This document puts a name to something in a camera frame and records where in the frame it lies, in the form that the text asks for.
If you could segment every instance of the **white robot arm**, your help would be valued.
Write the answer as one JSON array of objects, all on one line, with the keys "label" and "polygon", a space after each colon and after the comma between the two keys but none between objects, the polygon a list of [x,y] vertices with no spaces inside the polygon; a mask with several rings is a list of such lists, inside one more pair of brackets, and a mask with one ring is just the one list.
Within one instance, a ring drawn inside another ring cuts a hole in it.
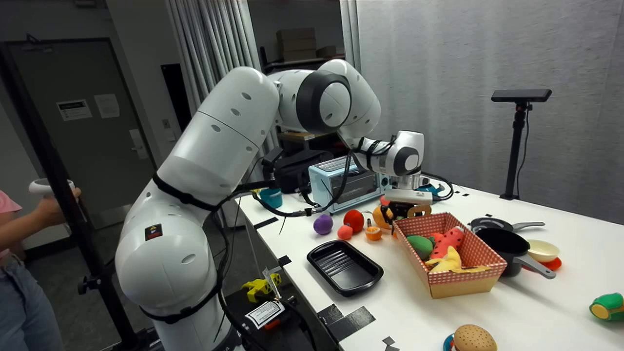
[{"label": "white robot arm", "polygon": [[424,136],[365,138],[379,117],[377,95],[346,60],[274,76],[235,68],[219,81],[135,200],[116,253],[122,290],[168,351],[221,349],[233,337],[203,222],[237,191],[274,124],[340,132],[367,167],[416,173]]}]

